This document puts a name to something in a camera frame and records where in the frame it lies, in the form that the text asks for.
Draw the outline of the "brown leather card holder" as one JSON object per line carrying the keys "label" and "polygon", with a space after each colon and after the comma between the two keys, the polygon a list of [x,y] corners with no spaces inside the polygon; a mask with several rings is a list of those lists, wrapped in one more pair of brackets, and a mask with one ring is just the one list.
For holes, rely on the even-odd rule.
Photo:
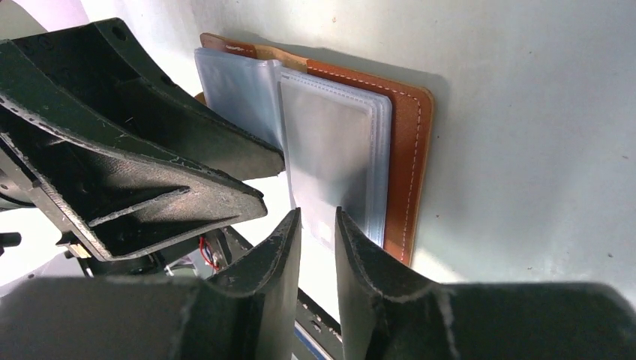
{"label": "brown leather card holder", "polygon": [[246,43],[203,32],[205,48],[259,60],[279,60],[292,69],[385,95],[392,105],[388,204],[383,248],[405,266],[415,253],[417,220],[434,119],[434,96],[422,87],[386,79],[275,46]]}

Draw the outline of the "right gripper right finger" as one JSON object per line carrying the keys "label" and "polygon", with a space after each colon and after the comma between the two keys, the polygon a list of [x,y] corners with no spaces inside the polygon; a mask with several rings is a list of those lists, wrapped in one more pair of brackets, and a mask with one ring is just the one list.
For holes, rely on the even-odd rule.
{"label": "right gripper right finger", "polygon": [[442,284],[335,212],[346,359],[633,359],[635,310],[600,283]]}

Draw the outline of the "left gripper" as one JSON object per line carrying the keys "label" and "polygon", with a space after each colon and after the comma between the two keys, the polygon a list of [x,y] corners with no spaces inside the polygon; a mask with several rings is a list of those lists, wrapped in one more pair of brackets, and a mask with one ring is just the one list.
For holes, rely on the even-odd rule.
{"label": "left gripper", "polygon": [[40,209],[74,257],[129,260],[266,215],[263,194],[132,134],[1,43],[1,211]]}

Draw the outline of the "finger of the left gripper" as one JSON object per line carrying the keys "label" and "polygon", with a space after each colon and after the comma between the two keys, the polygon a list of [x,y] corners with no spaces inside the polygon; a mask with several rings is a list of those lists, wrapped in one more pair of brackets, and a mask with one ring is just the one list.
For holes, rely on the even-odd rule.
{"label": "finger of the left gripper", "polygon": [[165,74],[119,18],[14,39],[56,86],[132,134],[240,181],[276,176],[282,151]]}

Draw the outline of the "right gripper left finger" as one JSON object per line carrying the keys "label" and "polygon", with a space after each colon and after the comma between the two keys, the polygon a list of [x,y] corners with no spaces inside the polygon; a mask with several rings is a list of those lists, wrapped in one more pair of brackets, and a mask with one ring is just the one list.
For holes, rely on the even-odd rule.
{"label": "right gripper left finger", "polygon": [[196,277],[40,277],[1,300],[1,357],[284,359],[237,326],[240,298]]}

